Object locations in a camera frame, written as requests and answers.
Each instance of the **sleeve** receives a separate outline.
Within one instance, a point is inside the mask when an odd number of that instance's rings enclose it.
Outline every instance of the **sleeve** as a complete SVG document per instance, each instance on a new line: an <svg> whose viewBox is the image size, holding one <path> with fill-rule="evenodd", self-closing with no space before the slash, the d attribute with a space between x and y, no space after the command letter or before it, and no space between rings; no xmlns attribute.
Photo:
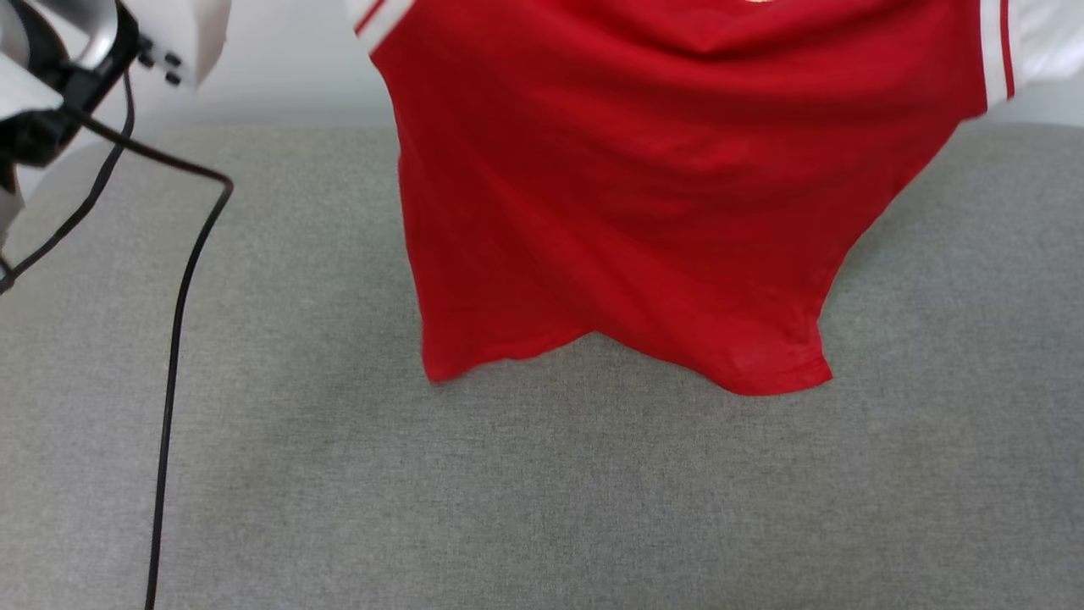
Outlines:
<svg viewBox="0 0 1084 610"><path fill-rule="evenodd" d="M414 0L346 0L347 17L366 53L376 51L413 4Z"/></svg>
<svg viewBox="0 0 1084 610"><path fill-rule="evenodd" d="M1084 68L1084 1L980 0L986 101Z"/></svg>

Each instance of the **white stripe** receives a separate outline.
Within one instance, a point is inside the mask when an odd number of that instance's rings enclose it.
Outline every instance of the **white stripe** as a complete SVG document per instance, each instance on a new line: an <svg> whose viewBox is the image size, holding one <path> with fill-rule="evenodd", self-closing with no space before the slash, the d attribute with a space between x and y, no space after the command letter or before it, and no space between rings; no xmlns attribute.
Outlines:
<svg viewBox="0 0 1084 610"><path fill-rule="evenodd" d="M1009 96L1009 86L1005 81L1005 55L1002 54L1002 1L980 0L979 15L982 68L986 75L986 106L993 107Z"/></svg>
<svg viewBox="0 0 1084 610"><path fill-rule="evenodd" d="M358 36L365 51L369 53L375 51L413 4L414 0L385 0L384 5L376 11L373 18L365 24L365 29Z"/></svg>
<svg viewBox="0 0 1084 610"><path fill-rule="evenodd" d="M1020 2L1016 0L1009 0L1009 61L1012 62L1010 69L1012 70L1012 83L1016 86L1017 91L1020 87L1024 85L1020 73Z"/></svg>

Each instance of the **gray table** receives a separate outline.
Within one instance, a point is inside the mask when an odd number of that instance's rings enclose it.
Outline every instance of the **gray table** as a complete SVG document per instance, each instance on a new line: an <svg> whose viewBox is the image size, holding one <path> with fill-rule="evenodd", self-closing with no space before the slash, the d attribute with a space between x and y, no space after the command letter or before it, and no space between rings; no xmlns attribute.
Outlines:
<svg viewBox="0 0 1084 610"><path fill-rule="evenodd" d="M154 141L238 183L191 298L160 608L1084 608L1084 132L962 130L836 284L838 379L770 400L601 337L433 388L392 133ZM126 156L0 298L0 608L140 607L216 192Z"/></svg>

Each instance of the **fabric texture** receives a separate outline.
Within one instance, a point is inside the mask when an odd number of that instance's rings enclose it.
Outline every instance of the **fabric texture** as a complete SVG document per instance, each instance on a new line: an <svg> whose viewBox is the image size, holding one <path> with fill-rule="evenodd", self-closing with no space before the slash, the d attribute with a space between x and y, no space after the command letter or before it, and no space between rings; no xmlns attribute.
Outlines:
<svg viewBox="0 0 1084 610"><path fill-rule="evenodd" d="M237 181L191 294L163 610L1079 610L1084 132L971 125L851 252L837 379L592 336L422 372L395 134L152 139ZM50 173L18 259L93 181ZM217 189L126 155L0 298L0 608L142 605L173 296Z"/></svg>
<svg viewBox="0 0 1084 610"><path fill-rule="evenodd" d="M1028 66L1076 52L1034 43L1077 13L1058 0L350 8L396 107L436 381L592 332L740 394L827 381L848 250L1024 85L1015 36Z"/></svg>

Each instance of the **clothing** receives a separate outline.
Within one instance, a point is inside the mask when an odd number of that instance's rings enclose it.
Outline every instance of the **clothing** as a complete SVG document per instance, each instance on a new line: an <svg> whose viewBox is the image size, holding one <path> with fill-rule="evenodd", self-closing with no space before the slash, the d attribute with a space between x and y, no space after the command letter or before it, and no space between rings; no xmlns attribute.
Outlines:
<svg viewBox="0 0 1084 610"><path fill-rule="evenodd" d="M741 394L831 378L848 250L960 120L1084 65L1079 0L351 0L435 381L603 333Z"/></svg>

